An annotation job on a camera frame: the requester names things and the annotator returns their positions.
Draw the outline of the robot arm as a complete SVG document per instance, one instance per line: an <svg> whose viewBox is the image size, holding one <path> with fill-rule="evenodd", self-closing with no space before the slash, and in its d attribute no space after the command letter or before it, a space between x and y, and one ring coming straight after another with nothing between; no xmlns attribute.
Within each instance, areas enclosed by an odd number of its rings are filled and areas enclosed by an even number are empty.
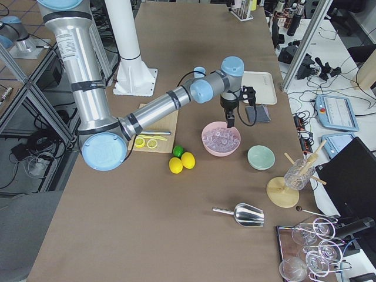
<svg viewBox="0 0 376 282"><path fill-rule="evenodd" d="M95 170L120 166L134 135L191 101L205 103L228 92L240 94L244 63L229 56L219 70L188 80L127 116L116 118L109 109L106 83L90 38L93 19L89 2L39 1L38 5L45 26L55 34L78 107L80 151L86 164ZM115 92L151 95L157 71L141 59L130 2L107 1L106 7L121 60Z"/></svg>

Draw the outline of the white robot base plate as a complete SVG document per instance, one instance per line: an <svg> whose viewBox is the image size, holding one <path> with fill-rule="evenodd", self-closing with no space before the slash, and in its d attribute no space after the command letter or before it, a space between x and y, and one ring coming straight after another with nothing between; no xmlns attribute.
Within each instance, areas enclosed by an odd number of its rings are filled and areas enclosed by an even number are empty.
<svg viewBox="0 0 376 282"><path fill-rule="evenodd" d="M113 90L115 95L153 96L158 70L141 60L121 60Z"/></svg>

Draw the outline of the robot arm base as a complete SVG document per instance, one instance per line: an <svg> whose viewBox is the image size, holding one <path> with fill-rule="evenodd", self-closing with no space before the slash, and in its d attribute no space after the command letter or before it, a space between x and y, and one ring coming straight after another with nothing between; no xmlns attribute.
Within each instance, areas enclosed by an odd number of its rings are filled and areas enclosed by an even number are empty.
<svg viewBox="0 0 376 282"><path fill-rule="evenodd" d="M16 16L1 18L1 45L15 59L38 59L44 46L40 39L30 36Z"/></svg>

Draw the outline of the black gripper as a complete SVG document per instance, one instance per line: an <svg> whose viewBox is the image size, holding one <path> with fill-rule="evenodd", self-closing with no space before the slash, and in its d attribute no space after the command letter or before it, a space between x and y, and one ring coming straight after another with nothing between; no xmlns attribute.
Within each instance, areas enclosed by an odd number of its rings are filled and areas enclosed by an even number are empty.
<svg viewBox="0 0 376 282"><path fill-rule="evenodd" d="M233 93L222 93L220 95L220 105L226 114L226 126L231 128L234 126L234 110L239 105L238 97Z"/></svg>

